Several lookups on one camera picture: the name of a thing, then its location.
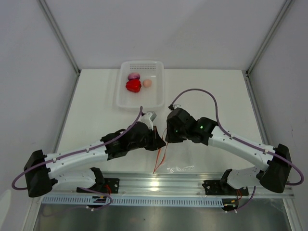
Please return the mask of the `clear zip bag red zipper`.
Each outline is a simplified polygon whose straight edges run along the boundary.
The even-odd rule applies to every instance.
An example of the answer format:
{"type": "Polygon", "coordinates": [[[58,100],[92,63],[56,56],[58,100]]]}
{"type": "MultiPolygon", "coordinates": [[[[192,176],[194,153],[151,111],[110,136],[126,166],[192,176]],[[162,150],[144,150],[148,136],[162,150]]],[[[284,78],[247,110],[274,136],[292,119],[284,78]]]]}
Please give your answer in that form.
{"type": "Polygon", "coordinates": [[[157,152],[153,174],[158,173],[186,173],[194,169],[193,157],[187,142],[169,143],[166,141],[167,129],[162,139],[166,146],[157,152]]]}

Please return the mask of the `red bell pepper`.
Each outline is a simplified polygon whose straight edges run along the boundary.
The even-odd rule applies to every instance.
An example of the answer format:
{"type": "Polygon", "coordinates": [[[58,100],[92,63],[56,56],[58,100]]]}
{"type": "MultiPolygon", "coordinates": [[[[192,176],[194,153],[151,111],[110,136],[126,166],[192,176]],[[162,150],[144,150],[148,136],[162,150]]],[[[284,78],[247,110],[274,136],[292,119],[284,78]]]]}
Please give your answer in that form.
{"type": "Polygon", "coordinates": [[[131,80],[131,81],[128,81],[126,83],[126,89],[130,92],[133,92],[133,93],[138,93],[140,92],[141,90],[141,82],[140,80],[137,80],[137,79],[134,79],[134,80],[131,80]]]}

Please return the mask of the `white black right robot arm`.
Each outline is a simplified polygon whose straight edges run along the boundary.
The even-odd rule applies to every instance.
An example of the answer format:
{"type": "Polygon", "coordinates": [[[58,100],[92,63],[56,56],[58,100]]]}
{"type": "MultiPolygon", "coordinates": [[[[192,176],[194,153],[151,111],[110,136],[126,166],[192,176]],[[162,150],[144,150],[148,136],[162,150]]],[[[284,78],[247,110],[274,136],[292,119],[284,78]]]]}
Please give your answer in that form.
{"type": "Polygon", "coordinates": [[[219,185],[223,193],[231,194],[236,189],[258,185],[274,193],[284,191],[291,171],[287,146],[273,147],[229,136],[216,121],[206,117],[196,120],[184,109],[177,108],[167,116],[166,141],[180,143],[185,140],[220,148],[254,165],[226,170],[219,185]]]}

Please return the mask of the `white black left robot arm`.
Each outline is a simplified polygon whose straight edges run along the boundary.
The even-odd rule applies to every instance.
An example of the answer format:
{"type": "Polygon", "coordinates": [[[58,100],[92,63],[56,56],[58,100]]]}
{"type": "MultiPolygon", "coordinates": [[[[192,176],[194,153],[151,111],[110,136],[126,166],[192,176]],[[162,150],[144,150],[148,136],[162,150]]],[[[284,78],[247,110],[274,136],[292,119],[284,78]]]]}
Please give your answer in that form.
{"type": "Polygon", "coordinates": [[[144,148],[156,151],[166,146],[156,127],[150,129],[142,122],[136,122],[130,129],[120,129],[102,137],[98,144],[90,145],[73,154],[44,154],[42,150],[33,152],[24,170],[26,189],[29,197],[39,197],[49,193],[56,184],[52,173],[89,164],[94,161],[108,161],[125,156],[129,151],[144,148]]]}

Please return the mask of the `white perforated plastic basket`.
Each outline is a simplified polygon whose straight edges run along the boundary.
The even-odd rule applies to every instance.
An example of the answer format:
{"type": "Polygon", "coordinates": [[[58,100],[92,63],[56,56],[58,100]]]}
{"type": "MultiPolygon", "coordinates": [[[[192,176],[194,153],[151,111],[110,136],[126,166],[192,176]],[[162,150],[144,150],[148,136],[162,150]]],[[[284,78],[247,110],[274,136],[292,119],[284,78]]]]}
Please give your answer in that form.
{"type": "Polygon", "coordinates": [[[127,61],[120,67],[115,102],[125,110],[156,110],[165,104],[165,70],[160,61],[127,61]]]}

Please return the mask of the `beige egg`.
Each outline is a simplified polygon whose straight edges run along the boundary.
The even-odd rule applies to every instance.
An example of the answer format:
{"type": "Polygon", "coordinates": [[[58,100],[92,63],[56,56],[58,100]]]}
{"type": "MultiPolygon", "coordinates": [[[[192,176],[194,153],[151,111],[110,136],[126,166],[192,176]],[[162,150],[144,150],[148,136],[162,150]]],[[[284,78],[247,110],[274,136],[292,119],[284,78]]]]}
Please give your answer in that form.
{"type": "Polygon", "coordinates": [[[149,88],[152,86],[152,81],[150,79],[145,79],[142,84],[145,88],[149,88]]]}

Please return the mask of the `purple red onion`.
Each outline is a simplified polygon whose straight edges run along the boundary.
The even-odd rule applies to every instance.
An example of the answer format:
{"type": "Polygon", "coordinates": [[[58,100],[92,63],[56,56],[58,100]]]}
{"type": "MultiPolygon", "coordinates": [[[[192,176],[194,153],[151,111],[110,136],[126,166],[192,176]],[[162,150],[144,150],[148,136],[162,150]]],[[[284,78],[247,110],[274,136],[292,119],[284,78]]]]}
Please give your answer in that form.
{"type": "Polygon", "coordinates": [[[129,80],[129,81],[134,80],[134,79],[139,80],[140,77],[141,77],[141,76],[140,76],[139,73],[134,72],[134,73],[130,73],[130,74],[128,75],[128,80],[129,80]]]}

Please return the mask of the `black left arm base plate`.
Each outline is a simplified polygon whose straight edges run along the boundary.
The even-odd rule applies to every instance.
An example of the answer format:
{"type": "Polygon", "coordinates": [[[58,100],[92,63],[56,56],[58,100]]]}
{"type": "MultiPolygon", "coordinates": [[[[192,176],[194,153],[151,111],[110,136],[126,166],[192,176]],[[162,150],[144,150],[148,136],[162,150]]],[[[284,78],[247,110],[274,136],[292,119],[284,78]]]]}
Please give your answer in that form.
{"type": "MultiPolygon", "coordinates": [[[[119,185],[120,185],[119,178],[105,178],[105,184],[103,185],[100,192],[104,194],[108,194],[109,196],[111,196],[112,194],[118,194],[119,185]]],[[[99,207],[101,205],[105,205],[109,203],[110,199],[103,195],[93,196],[91,198],[91,202],[93,203],[95,207],[99,207]]]]}

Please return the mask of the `aluminium front rail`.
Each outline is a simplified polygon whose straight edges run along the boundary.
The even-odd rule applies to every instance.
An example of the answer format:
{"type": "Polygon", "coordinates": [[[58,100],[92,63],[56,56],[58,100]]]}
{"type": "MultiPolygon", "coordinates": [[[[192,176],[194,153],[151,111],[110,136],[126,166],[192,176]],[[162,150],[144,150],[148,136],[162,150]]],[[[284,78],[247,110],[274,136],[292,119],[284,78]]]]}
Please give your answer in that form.
{"type": "MultiPolygon", "coordinates": [[[[204,180],[220,180],[219,173],[125,173],[103,172],[105,178],[119,178],[118,196],[149,197],[209,197],[202,187],[204,180]]],[[[90,187],[94,182],[92,171],[63,173],[56,177],[58,181],[49,194],[76,194],[77,188],[90,187]]]]}

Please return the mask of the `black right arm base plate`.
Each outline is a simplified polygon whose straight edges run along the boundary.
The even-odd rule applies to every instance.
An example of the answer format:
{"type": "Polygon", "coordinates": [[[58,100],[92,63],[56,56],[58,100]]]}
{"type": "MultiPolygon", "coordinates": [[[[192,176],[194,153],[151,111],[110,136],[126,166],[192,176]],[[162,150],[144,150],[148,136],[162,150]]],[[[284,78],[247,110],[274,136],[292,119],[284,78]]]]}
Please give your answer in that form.
{"type": "Polygon", "coordinates": [[[204,180],[202,187],[205,190],[206,195],[215,196],[248,196],[249,192],[247,188],[235,189],[227,183],[222,183],[220,180],[204,180]]]}

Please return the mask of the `right aluminium frame post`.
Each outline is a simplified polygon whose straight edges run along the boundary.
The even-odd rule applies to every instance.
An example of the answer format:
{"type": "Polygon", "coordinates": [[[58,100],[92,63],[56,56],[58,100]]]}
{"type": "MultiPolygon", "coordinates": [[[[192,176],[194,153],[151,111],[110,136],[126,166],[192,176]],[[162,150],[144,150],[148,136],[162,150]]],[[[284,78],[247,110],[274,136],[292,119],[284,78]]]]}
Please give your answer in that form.
{"type": "Polygon", "coordinates": [[[250,77],[254,68],[256,67],[256,65],[262,58],[264,52],[266,51],[267,47],[270,45],[271,41],[273,40],[275,34],[277,33],[279,27],[283,23],[285,17],[287,16],[294,2],[295,0],[285,0],[283,2],[281,8],[279,9],[277,15],[274,18],[274,21],[269,27],[268,32],[266,33],[264,39],[262,40],[256,54],[254,55],[248,69],[245,72],[248,77],[250,77]]]}

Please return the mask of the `aluminium frame post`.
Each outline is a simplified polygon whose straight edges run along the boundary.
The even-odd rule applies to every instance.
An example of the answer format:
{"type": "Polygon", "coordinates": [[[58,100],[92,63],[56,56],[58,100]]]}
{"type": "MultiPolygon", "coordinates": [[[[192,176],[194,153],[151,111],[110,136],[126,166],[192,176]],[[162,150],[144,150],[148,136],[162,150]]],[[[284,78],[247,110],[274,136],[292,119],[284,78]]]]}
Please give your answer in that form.
{"type": "Polygon", "coordinates": [[[266,33],[264,39],[262,40],[256,54],[254,55],[248,69],[245,72],[248,77],[250,77],[254,68],[256,67],[256,65],[262,58],[264,52],[266,51],[267,47],[270,45],[271,41],[273,40],[275,34],[277,33],[279,27],[283,23],[285,17],[287,16],[294,2],[295,0],[285,0],[283,2],[281,8],[279,9],[277,15],[274,18],[274,21],[269,27],[268,32],[266,33]]]}
{"type": "Polygon", "coordinates": [[[65,56],[67,57],[69,63],[71,64],[74,72],[79,75],[81,72],[81,69],[78,67],[78,64],[71,52],[71,49],[69,48],[66,39],[64,38],[61,29],[58,25],[58,23],[56,22],[55,17],[53,16],[48,3],[46,0],[37,0],[37,3],[39,5],[39,7],[42,10],[42,13],[44,14],[48,24],[51,27],[51,30],[53,31],[54,36],[56,37],[56,39],[58,40],[58,43],[60,44],[65,56]]]}

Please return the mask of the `left aluminium frame post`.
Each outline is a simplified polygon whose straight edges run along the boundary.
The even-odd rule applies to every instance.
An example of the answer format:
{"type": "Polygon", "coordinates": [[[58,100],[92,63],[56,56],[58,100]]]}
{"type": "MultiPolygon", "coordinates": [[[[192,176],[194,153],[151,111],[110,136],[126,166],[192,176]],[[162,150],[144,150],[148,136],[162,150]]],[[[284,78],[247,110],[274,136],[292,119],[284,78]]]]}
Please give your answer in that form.
{"type": "Polygon", "coordinates": [[[39,7],[42,10],[42,13],[44,14],[48,24],[51,27],[51,30],[53,31],[54,36],[56,37],[56,39],[58,40],[58,43],[60,44],[65,56],[67,57],[69,63],[71,64],[74,72],[79,75],[81,72],[81,69],[78,67],[78,64],[71,52],[71,49],[69,48],[66,39],[64,38],[61,29],[58,25],[58,23],[56,22],[55,17],[53,16],[48,3],[46,0],[37,0],[37,3],[39,5],[39,7]]]}

